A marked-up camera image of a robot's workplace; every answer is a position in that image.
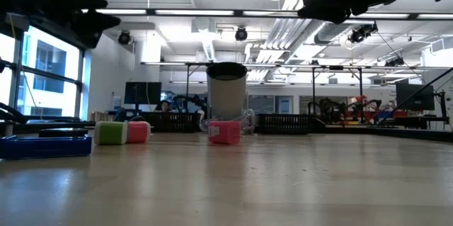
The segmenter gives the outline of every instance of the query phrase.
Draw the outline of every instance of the pink cube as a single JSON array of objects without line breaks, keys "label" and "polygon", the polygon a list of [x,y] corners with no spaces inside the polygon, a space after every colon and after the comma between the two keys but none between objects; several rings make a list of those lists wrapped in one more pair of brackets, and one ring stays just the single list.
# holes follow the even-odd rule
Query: pink cube
[{"label": "pink cube", "polygon": [[212,121],[209,140],[213,144],[236,145],[241,141],[241,123],[237,121]]}]

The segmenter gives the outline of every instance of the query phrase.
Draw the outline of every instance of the monitor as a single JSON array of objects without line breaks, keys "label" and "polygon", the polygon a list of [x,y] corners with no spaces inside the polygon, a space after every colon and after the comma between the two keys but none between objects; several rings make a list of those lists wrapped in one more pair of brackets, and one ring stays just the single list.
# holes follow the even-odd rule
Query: monitor
[{"label": "monitor", "polygon": [[156,105],[161,101],[160,82],[126,82],[125,103],[138,105]]},{"label": "monitor", "polygon": [[[403,101],[422,87],[423,85],[420,84],[396,84],[396,105],[401,105]],[[428,86],[404,103],[400,109],[431,111],[435,109],[434,99],[434,88]]]}]

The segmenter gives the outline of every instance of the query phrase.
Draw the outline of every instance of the green and white block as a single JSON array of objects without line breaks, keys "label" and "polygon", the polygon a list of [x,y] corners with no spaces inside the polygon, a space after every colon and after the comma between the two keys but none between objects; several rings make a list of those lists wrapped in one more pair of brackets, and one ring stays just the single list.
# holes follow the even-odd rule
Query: green and white block
[{"label": "green and white block", "polygon": [[104,122],[96,123],[94,143],[97,145],[123,145],[127,141],[127,123]]}]

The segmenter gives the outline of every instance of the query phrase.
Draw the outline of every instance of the person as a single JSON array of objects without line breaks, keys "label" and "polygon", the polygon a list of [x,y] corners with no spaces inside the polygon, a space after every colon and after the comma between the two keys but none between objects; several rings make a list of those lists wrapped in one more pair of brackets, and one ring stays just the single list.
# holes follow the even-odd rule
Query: person
[{"label": "person", "polygon": [[154,109],[154,112],[164,112],[164,113],[172,112],[170,101],[161,101],[160,104],[157,105],[156,109]]}]

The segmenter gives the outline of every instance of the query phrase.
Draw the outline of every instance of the black plastic crate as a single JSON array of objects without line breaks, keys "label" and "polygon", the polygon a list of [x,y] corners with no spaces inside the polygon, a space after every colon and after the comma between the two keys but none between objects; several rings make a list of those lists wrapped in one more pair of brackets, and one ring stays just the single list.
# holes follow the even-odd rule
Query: black plastic crate
[{"label": "black plastic crate", "polygon": [[153,127],[152,132],[194,133],[200,130],[199,113],[141,112],[140,116]]},{"label": "black plastic crate", "polygon": [[258,126],[263,134],[305,135],[310,132],[310,115],[259,114]]}]

